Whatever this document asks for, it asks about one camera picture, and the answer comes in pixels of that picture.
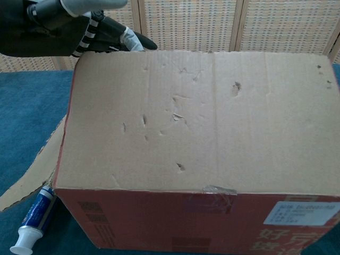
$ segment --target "robotic arm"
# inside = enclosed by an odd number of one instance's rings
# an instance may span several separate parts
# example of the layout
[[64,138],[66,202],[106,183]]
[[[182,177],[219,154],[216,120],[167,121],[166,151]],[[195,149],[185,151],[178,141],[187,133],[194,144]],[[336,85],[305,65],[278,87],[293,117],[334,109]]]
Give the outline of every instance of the robotic arm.
[[104,16],[126,0],[1,0],[0,53],[70,56],[86,51],[157,49],[147,37]]

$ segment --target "cardboard box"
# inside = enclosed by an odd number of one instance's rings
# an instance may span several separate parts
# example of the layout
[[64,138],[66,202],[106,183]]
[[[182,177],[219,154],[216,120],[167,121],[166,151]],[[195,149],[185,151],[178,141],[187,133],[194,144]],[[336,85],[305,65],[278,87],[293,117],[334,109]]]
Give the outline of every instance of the cardboard box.
[[54,188],[99,248],[299,254],[340,214],[325,56],[85,54]]

